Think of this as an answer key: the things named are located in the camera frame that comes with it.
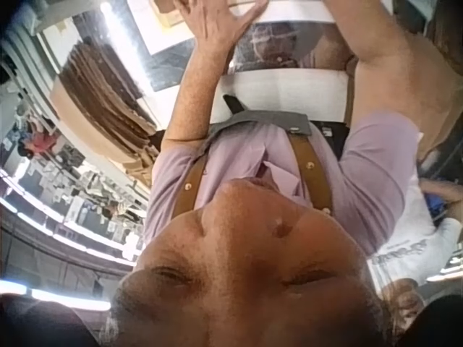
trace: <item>fingers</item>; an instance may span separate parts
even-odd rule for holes
[[[183,18],[190,14],[190,9],[188,6],[183,2],[183,0],[173,0],[174,6],[176,9],[179,10],[180,14]]]
[[[268,0],[257,0],[254,6],[239,18],[243,32],[252,24],[252,22],[264,13],[267,6]]]

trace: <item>brown suspenders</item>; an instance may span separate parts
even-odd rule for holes
[[[288,134],[288,138],[299,166],[301,178],[310,193],[313,207],[331,214],[333,210],[331,189],[312,144],[305,135]],[[203,155],[191,167],[177,195],[172,219],[193,210],[195,207],[197,192],[200,188],[207,158],[207,154]]]

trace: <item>eye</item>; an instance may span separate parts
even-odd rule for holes
[[[153,269],[153,272],[167,280],[176,282],[177,284],[188,284],[191,282],[191,279],[188,278],[182,272],[167,266],[160,266]]]
[[[302,286],[307,283],[325,280],[334,277],[333,273],[324,270],[312,270],[306,273],[300,273],[290,280],[283,281],[284,286]]]

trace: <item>lavender shirt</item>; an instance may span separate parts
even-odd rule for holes
[[[367,255],[372,254],[388,241],[404,210],[418,129],[399,114],[375,113],[352,128],[337,161],[323,135],[311,127],[310,142],[331,186],[333,216]],[[146,244],[169,224],[194,157],[195,150],[183,145],[158,156],[145,222]],[[248,123],[224,130],[211,145],[195,209],[210,202],[224,182],[255,177],[261,165],[271,171],[285,197],[312,205],[286,132],[274,125]]]

